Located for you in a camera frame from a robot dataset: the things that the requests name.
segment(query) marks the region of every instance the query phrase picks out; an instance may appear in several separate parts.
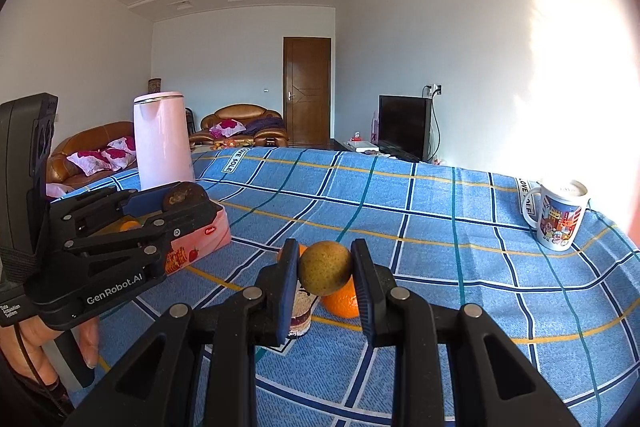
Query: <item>blue plaid bedsheet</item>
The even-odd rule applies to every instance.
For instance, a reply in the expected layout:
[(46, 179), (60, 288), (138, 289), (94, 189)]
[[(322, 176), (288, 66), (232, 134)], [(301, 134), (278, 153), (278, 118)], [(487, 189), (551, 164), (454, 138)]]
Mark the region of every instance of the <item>blue plaid bedsheet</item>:
[[(232, 243), (105, 314), (98, 377), (171, 304), (205, 307), (251, 285), (286, 238), (348, 247), (363, 237), (398, 284), (431, 303), (475, 302), (488, 311), (584, 427), (605, 426), (636, 383), (640, 251), (602, 214), (588, 211), (572, 248), (552, 252), (524, 222), (514, 178), (268, 148), (250, 149), (233, 172), (223, 172), (233, 152), (193, 155), (199, 183), (226, 207)], [(110, 184), (140, 187), (129, 170), (88, 189)], [(256, 359), (262, 427), (390, 424), (394, 353), (367, 346), (357, 319), (338, 319), (319, 305), (305, 337), (259, 348)], [(441, 359), (453, 425), (444, 351)], [(205, 359), (202, 385), (207, 372)], [(202, 407), (199, 400), (199, 418)]]

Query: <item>wooden door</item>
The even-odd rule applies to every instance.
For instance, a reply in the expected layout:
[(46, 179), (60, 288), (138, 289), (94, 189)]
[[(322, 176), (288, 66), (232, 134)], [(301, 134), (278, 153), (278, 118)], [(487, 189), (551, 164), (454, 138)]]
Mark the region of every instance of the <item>wooden door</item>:
[(331, 39), (284, 38), (284, 120), (292, 146), (329, 143)]

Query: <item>pink kettle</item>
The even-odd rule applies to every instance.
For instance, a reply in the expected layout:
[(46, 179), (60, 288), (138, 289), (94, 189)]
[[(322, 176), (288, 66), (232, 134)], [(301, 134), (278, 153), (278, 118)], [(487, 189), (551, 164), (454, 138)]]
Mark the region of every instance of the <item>pink kettle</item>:
[(141, 190), (195, 181), (181, 93), (137, 97), (133, 101), (133, 125)]

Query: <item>power outlet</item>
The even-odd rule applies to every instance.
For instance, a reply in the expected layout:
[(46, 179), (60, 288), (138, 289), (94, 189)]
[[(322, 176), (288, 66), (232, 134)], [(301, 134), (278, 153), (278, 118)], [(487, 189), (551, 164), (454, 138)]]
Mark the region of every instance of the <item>power outlet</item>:
[(433, 99), (436, 95), (442, 94), (442, 84), (427, 84), (427, 97)]

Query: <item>human hand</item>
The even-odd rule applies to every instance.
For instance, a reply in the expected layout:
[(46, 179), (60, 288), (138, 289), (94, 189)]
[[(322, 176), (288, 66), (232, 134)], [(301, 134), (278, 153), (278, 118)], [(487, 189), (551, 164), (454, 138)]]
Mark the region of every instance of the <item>human hand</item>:
[[(98, 317), (89, 319), (79, 325), (78, 330), (82, 357), (87, 366), (95, 367), (98, 363)], [(42, 381), (46, 385), (55, 383), (58, 379), (58, 374), (42, 350), (42, 345), (59, 337), (62, 331), (54, 331), (47, 328), (39, 317), (31, 317), (22, 321), (20, 323), (20, 331), (27, 354)], [(0, 349), (16, 373), (35, 380), (27, 361), (22, 355), (13, 326), (0, 328)]]

